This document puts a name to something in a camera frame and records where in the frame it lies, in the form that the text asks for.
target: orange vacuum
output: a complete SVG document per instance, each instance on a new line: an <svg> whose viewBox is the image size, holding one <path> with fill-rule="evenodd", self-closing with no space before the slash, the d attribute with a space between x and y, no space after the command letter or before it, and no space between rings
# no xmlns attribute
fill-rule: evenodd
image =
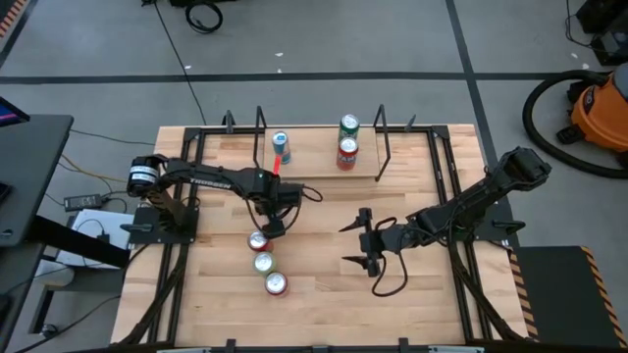
<svg viewBox="0 0 628 353"><path fill-rule="evenodd" d="M571 126L556 134L558 141L571 144L586 140L613 150L624 169L602 167L578 159L549 143L534 126L532 112L539 97L557 83L573 79L578 81L567 91L567 98L574 104ZM573 168L600 177L628 178L628 63L610 75L575 70L543 81L526 100L523 126L537 146Z"/></svg>

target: wooden tabletop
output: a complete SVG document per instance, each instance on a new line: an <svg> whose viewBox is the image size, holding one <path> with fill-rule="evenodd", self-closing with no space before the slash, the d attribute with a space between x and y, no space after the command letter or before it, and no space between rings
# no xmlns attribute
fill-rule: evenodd
<svg viewBox="0 0 628 353"><path fill-rule="evenodd" d="M183 130L161 127L155 152L179 157ZM473 126L452 125L449 131L464 189L484 177L482 153ZM358 208L372 208L374 221L391 216L403 220L439 201L424 134L391 134L390 144L392 159L379 182L371 177L304 181L321 191L325 201L304 200L294 227L275 240L279 270L290 283L283 298L266 294L264 279L252 269L246 238L254 225L243 201L226 191L200 188L201 219L187 260L177 346L224 346L228 338L235 338L238 346L396 345L400 337L408 337L410 344L463 343L450 262L441 245L404 251L408 285L389 298L373 296L374 279L340 259L361 255L358 230L338 233L354 220ZM378 146L383 162L384 139L379 135ZM203 163L250 167L252 147L249 135L209 136ZM440 143L439 148L445 167ZM451 197L447 173L445 184ZM130 332L153 299L162 249L151 245L131 264L112 341ZM476 255L487 297L511 327L525 335L506 252L476 242ZM390 255L378 289L394 289L401 280L398 259ZM467 296L479 336L475 303ZM160 338L165 337L163 317L168 317L170 304L165 308Z"/></svg>

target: concrete floor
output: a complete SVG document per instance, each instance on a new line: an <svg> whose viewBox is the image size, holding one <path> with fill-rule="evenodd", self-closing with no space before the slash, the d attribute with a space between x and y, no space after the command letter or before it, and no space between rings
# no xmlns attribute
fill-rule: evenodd
<svg viewBox="0 0 628 353"><path fill-rule="evenodd" d="M201 123L186 83L176 77L181 68L154 8L140 7L139 0L30 1L31 14L0 67L0 95L28 113L70 114L76 129L122 139L151 142L159 126ZM572 11L582 2L571 1ZM372 116L383 103L395 123L416 114L417 124L475 124L491 161L493 151L499 156L531 145L521 109L538 81L473 73L603 70L590 50L565 39L563 0L238 0L220 4L224 26L208 36L191 31L183 10L159 5L210 125L227 109L239 124L251 123L257 105L270 124L316 124L335 123L346 112ZM573 30L587 39L577 22ZM378 74L291 75L355 72ZM37 84L20 84L24 77ZM549 92L536 110L548 136L564 124L563 91ZM65 154L87 170L125 178L130 160L150 150L72 134ZM574 153L612 163L590 146ZM514 218L528 224L520 242L590 247L628 329L622 300L628 296L628 219L621 201L628 183L584 175L541 155L553 166L543 190L509 197ZM48 192L61 199L105 190L100 180L58 170ZM39 214L60 223L68 216L47 199ZM39 292L35 285L9 352L39 339L25 334ZM60 294L47 322L62 327L107 296ZM116 305L35 351L104 346Z"/></svg>

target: can lid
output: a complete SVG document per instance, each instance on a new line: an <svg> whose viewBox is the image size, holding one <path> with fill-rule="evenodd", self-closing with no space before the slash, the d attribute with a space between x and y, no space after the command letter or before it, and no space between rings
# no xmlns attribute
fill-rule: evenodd
<svg viewBox="0 0 628 353"><path fill-rule="evenodd" d="M357 151L357 141L353 137L345 137L340 142L340 149L346 153L355 152Z"/></svg>
<svg viewBox="0 0 628 353"><path fill-rule="evenodd" d="M266 277L266 290L273 294L283 292L287 285L286 277L280 273L271 273Z"/></svg>
<svg viewBox="0 0 628 353"><path fill-rule="evenodd" d="M342 117L342 124L347 128L356 128L360 125L360 122L352 114L347 114Z"/></svg>
<svg viewBox="0 0 628 353"><path fill-rule="evenodd" d="M255 256L255 269L268 271L273 267L273 256L267 252L261 252Z"/></svg>
<svg viewBox="0 0 628 353"><path fill-rule="evenodd" d="M283 131L277 131L273 135L273 143L275 144L284 144L288 142L288 135Z"/></svg>
<svg viewBox="0 0 628 353"><path fill-rule="evenodd" d="M268 239L259 231L254 231L248 237L248 244L254 248L260 248L268 243Z"/></svg>

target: vacuum hose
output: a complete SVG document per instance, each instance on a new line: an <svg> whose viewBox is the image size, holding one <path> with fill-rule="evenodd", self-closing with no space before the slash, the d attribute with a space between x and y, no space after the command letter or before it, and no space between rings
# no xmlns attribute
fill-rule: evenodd
<svg viewBox="0 0 628 353"><path fill-rule="evenodd" d="M628 178L627 170L617 170L613 168L607 168L598 166L586 161L583 161L579 158L576 158L563 150L555 147L547 140L545 140L537 128L534 126L534 122L532 121L532 112L534 110L534 105L537 103L539 97L546 91L548 88L558 84L560 82L569 80L569 79L580 79L585 81L590 85L599 85L602 86L606 84L608 77L605 75L600 75L596 73L592 73L586 70L573 70L564 72L556 75L555 77L546 79L541 82L528 96L526 103L523 106L523 126L528 133L528 136L536 144L539 148L547 152L549 155L553 156L558 161L573 167L582 172L586 172L599 177L610 177L610 178L619 178L625 179Z"/></svg>

